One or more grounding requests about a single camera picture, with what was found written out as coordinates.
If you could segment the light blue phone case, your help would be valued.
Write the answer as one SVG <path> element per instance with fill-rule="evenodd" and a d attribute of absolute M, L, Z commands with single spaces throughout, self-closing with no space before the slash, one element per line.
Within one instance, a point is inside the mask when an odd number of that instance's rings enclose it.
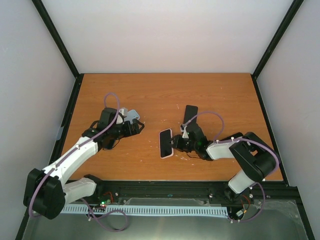
<path fill-rule="evenodd" d="M 139 120 L 139 119 L 140 119 L 140 115 L 138 114 L 138 112 L 132 109 L 127 112 L 127 116 L 124 118 L 124 121 L 130 121 L 130 123 L 132 124 L 134 120 Z"/>

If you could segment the blue smartphone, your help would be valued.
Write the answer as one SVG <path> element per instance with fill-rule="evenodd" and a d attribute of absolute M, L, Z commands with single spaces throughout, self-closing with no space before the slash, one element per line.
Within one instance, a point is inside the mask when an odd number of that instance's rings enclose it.
<path fill-rule="evenodd" d="M 108 138 L 102 143 L 103 150 L 112 150 L 120 142 L 119 138 Z"/>

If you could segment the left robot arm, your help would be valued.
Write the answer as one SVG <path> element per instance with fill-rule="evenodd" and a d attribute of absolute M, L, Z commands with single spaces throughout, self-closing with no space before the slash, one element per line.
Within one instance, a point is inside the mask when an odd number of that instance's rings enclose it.
<path fill-rule="evenodd" d="M 29 172 L 23 198 L 29 213 L 36 212 L 52 220 L 66 205 L 81 198 L 101 200 L 104 184 L 100 178 L 92 174 L 73 182 L 69 178 L 100 150 L 113 149 L 116 141 L 140 134 L 144 127 L 136 110 L 105 107 L 99 120 L 64 155 L 42 170 L 35 168 Z"/>

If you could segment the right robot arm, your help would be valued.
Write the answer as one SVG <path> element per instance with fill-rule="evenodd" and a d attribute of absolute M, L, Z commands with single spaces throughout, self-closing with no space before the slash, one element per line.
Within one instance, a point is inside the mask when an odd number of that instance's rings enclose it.
<path fill-rule="evenodd" d="M 170 137 L 170 147 L 180 152 L 195 152 L 205 161 L 235 159 L 240 171 L 233 176 L 223 191 L 229 202 L 236 199 L 246 189 L 261 183 L 280 165 L 279 156 L 255 133 L 240 132 L 222 140 L 208 140 L 198 124 L 182 125 L 182 134 Z"/>

